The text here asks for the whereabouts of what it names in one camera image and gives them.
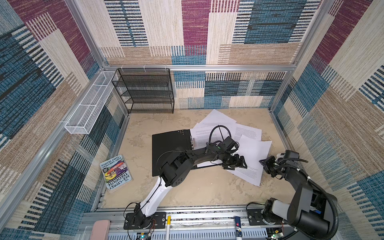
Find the printed paper sheet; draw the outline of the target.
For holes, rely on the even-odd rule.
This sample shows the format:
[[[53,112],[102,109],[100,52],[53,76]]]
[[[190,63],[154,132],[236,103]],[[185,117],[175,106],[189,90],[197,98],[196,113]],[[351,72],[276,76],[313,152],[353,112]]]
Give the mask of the printed paper sheet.
[[[263,174],[263,166],[259,161],[268,157],[272,141],[257,141],[242,135],[239,144],[238,154],[245,158],[248,168],[236,168],[228,172],[259,187]]]
[[[234,140],[238,141],[240,140],[241,136],[246,136],[250,139],[261,141],[262,140],[262,130],[240,125],[240,124],[234,124]]]
[[[191,137],[194,144],[194,150],[201,149],[206,147],[206,143],[209,142],[209,136],[216,126],[208,127],[199,127],[191,129]],[[212,134],[212,142],[223,141],[226,137],[229,137],[230,134],[228,130],[223,127],[218,127]],[[197,164],[198,168],[210,167],[215,165],[221,165],[223,162],[221,160],[208,161],[204,163]]]

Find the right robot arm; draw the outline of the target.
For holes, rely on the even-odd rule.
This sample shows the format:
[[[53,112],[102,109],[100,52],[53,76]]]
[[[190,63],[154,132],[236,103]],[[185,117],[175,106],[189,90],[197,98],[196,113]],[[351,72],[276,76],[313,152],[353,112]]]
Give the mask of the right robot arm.
[[[289,204],[271,198],[262,211],[268,224],[284,221],[312,240],[330,240],[339,227],[337,198],[327,193],[299,166],[305,163],[296,152],[286,151],[279,158],[270,156],[259,161],[271,177],[281,176],[295,194]]]

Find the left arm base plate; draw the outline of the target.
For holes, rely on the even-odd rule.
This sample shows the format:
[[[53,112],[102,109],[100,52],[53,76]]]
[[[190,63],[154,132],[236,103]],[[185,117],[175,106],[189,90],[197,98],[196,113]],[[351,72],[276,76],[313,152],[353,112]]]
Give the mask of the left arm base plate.
[[[124,230],[164,229],[167,224],[166,212],[156,212],[150,217],[143,213],[127,213],[125,215]]]

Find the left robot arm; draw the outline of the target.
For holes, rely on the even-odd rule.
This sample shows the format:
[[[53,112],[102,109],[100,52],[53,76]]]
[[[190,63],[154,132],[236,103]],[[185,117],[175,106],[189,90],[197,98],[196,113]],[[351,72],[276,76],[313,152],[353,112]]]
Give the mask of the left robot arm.
[[[133,216],[125,217],[127,223],[134,224],[140,229],[146,228],[152,222],[160,203],[168,192],[180,185],[193,167],[205,162],[222,161],[219,166],[225,170],[234,171],[237,168],[247,169],[244,156],[237,154],[240,144],[232,138],[232,134],[226,126],[217,125],[212,128],[206,146],[197,150],[167,151],[161,154],[168,157],[159,164],[159,177],[149,195],[137,203]]]

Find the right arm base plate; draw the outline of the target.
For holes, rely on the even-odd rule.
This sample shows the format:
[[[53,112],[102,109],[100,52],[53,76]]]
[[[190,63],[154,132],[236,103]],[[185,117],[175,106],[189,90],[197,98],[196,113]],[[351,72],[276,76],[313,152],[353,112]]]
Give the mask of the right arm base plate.
[[[249,209],[247,215],[250,226],[280,225],[283,221],[273,213],[264,213],[264,209]]]

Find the orange folder black inside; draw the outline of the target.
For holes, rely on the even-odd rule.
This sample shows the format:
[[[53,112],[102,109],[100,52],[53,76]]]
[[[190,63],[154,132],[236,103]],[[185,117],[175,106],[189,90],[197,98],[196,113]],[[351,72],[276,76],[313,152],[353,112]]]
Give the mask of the orange folder black inside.
[[[212,129],[209,142],[212,142],[212,134],[217,126]],[[152,176],[160,174],[160,164],[176,150],[194,150],[191,130],[178,130],[152,135]]]

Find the white paper sheet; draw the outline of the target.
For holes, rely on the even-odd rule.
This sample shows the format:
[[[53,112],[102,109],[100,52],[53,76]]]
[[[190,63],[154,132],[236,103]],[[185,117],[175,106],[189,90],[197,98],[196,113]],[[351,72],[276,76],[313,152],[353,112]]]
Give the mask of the white paper sheet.
[[[237,121],[227,115],[212,110],[200,123],[197,123],[194,128],[202,128],[216,125],[235,124]]]

